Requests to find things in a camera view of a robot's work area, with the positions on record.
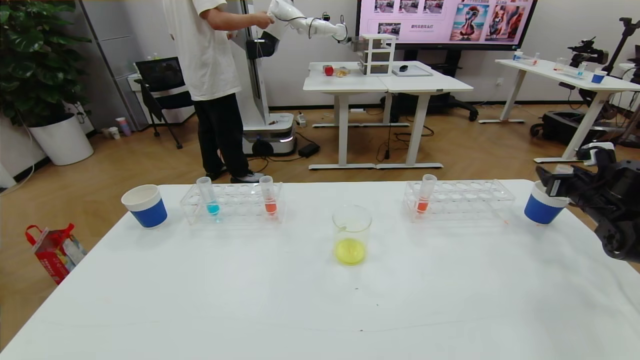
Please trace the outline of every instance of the sneaker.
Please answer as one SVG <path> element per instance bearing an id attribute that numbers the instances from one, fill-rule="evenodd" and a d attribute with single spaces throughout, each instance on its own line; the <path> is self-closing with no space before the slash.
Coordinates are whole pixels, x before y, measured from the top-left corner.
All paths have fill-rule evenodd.
<path id="1" fill-rule="evenodd" d="M 247 176 L 243 176 L 243 177 L 235 177 L 232 176 L 231 177 L 231 182 L 234 184 L 237 183 L 257 183 L 258 180 L 260 180 L 261 177 L 263 177 L 264 174 L 261 174 L 259 172 L 250 172 L 249 174 L 247 174 Z"/>
<path id="2" fill-rule="evenodd" d="M 225 172 L 227 172 L 227 167 L 226 166 L 222 166 L 222 168 L 220 169 L 220 171 L 218 172 L 208 172 L 207 176 L 209 179 L 211 179 L 211 181 L 215 181 L 217 180 L 220 176 L 222 176 L 222 174 L 224 174 Z"/>

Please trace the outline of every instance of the blue and white cup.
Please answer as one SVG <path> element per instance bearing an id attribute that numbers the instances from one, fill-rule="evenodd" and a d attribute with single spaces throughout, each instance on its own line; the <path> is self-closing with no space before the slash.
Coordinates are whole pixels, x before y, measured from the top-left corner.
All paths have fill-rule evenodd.
<path id="1" fill-rule="evenodd" d="M 604 77 L 607 75 L 606 71 L 596 70 L 593 72 L 593 78 L 591 78 L 591 82 L 595 84 L 601 84 Z"/>
<path id="2" fill-rule="evenodd" d="M 140 185 L 126 192 L 120 200 L 143 227 L 156 227 L 166 220 L 166 209 L 156 185 Z"/>
<path id="3" fill-rule="evenodd" d="M 566 197 L 550 197 L 541 181 L 536 181 L 531 190 L 529 201 L 524 208 L 524 215 L 538 224 L 548 225 L 562 212 L 569 199 Z"/>

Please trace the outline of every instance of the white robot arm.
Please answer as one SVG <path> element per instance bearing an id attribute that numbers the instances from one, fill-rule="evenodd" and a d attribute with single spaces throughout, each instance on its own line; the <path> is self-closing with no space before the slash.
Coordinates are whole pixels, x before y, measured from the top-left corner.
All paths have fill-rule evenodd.
<path id="1" fill-rule="evenodd" d="M 295 29 L 301 35 L 308 35 L 309 38 L 314 35 L 332 37 L 342 44 L 350 40 L 347 26 L 342 21 L 334 25 L 318 17 L 306 17 L 293 6 L 293 0 L 271 0 L 267 14 L 274 18 L 275 23 L 266 28 L 259 39 L 247 41 L 246 50 L 249 59 L 273 55 L 288 27 Z"/>
<path id="2" fill-rule="evenodd" d="M 338 42 L 347 40 L 347 27 L 344 24 L 336 24 L 317 17 L 306 17 L 300 10 L 293 6 L 293 0 L 271 0 L 268 15 L 276 19 L 275 27 L 280 28 L 282 23 L 290 25 L 299 34 L 307 34 L 309 38 L 314 35 L 333 37 Z"/>

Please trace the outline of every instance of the black chair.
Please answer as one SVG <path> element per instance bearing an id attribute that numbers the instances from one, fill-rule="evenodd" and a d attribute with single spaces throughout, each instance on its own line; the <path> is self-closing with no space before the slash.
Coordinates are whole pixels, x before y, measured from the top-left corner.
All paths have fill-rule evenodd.
<path id="1" fill-rule="evenodd" d="M 180 68 L 178 58 L 137 61 L 136 67 L 138 68 L 141 79 L 137 79 L 135 82 L 140 84 L 142 101 L 149 111 L 151 125 L 154 127 L 154 136 L 160 136 L 154 120 L 155 117 L 158 121 L 164 121 L 171 136 L 173 136 L 175 140 L 176 148 L 181 149 L 182 144 L 173 133 L 171 125 L 166 120 L 166 117 L 164 117 L 162 111 L 192 106 L 193 101 L 191 100 L 191 94 L 189 94 L 188 91 L 159 97 L 154 97 L 151 94 L 152 92 L 167 91 L 184 86 L 182 69 Z"/>

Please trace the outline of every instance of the potted plant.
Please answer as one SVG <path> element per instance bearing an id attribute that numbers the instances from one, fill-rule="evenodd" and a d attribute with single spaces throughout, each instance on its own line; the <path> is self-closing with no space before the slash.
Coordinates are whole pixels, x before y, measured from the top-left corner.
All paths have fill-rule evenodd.
<path id="1" fill-rule="evenodd" d="M 83 57 L 70 44 L 90 42 L 66 35 L 75 1 L 0 1 L 0 106 L 12 124 L 26 126 L 56 165 L 88 158 L 93 149 L 79 125 L 89 115 L 79 77 Z M 76 108 L 69 113 L 66 104 Z"/>

